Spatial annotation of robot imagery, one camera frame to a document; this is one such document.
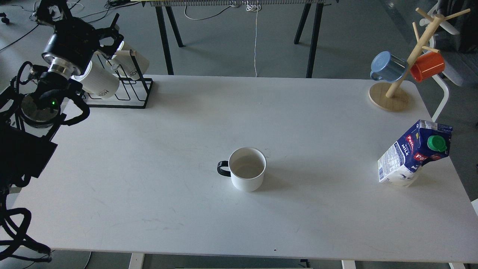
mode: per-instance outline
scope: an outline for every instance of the gray floor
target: gray floor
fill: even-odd
[[[85,8],[75,16],[84,16],[103,10],[105,1],[82,0]],[[0,47],[8,44],[35,24],[28,20],[31,12],[8,4],[33,8],[33,0],[11,0],[0,6],[6,12],[10,25],[0,24]],[[384,50],[406,58],[415,45],[412,22],[420,19],[415,7],[429,10],[431,0],[392,1],[342,0],[329,1],[332,5],[324,8],[315,57],[314,78],[360,78],[369,79],[370,63],[374,56]],[[191,7],[190,17],[202,18],[215,14],[224,7]],[[312,31],[314,8],[304,28],[300,44],[294,45],[293,38],[302,13],[303,5],[263,6],[257,17],[257,75],[259,77],[305,77],[307,57]],[[253,77],[254,39],[256,14],[246,12],[245,7],[229,8],[221,15],[204,21],[192,21],[184,16],[184,8],[173,8],[179,31],[186,47],[175,45],[169,23],[171,54],[175,75],[238,76]],[[154,8],[136,5],[116,10],[120,14],[118,25],[125,40],[147,56],[150,67],[147,74],[167,74],[163,50],[159,38]],[[98,19],[103,14],[85,18]],[[108,26],[113,16],[93,23],[95,27]],[[0,53],[0,88],[25,60],[43,64],[41,52],[52,33],[47,26],[40,26],[30,35],[11,48]],[[450,81],[450,101],[438,119],[439,123],[454,126],[451,158],[470,198],[478,198],[478,90],[460,88]],[[433,80],[426,80],[417,88],[430,112],[433,114],[443,92]],[[54,260],[48,264],[34,264],[31,269],[78,268],[85,266],[89,252],[54,252]],[[95,268],[127,268],[130,255],[127,253],[94,252],[88,265]],[[30,263],[7,259],[0,262],[0,268],[23,268]],[[311,267],[324,269],[341,268],[340,261],[311,260]],[[191,257],[170,255],[146,255],[145,269],[184,268],[244,268],[244,267],[290,267],[301,268],[305,263],[298,259],[264,259],[239,257]],[[356,262],[358,269],[375,268],[448,268],[447,264],[408,262]]]

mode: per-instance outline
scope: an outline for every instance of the orange mug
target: orange mug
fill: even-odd
[[[410,73],[417,82],[422,82],[424,79],[443,72],[443,70],[445,70],[443,57],[439,53],[429,52],[418,57],[410,69]]]

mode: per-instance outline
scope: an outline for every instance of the blue mug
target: blue mug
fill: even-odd
[[[395,82],[407,72],[407,61],[398,58],[389,51],[382,51],[372,61],[370,77],[373,80]]]

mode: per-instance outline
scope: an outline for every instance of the white table leg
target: white table leg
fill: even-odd
[[[129,269],[142,269],[144,253],[132,253]]]
[[[450,269],[465,269],[465,265],[463,263],[448,263],[450,265]]]
[[[355,269],[355,261],[354,260],[342,260],[342,269]]]

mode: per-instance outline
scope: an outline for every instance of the black metal mug rack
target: black metal mug rack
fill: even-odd
[[[101,58],[99,55],[97,56],[101,66],[105,68]],[[138,61],[136,60],[136,56],[133,55],[132,50],[130,50],[130,57],[136,70],[138,71],[140,79],[133,80],[128,77],[123,77],[118,70],[116,70],[115,73],[121,83],[114,96],[108,99],[102,99],[97,97],[95,94],[82,91],[82,99],[88,104],[89,107],[146,108],[146,104],[148,103],[151,93],[153,80],[152,78],[144,78],[143,72],[141,71]],[[122,65],[119,65],[118,68],[121,68],[123,73],[126,74]]]

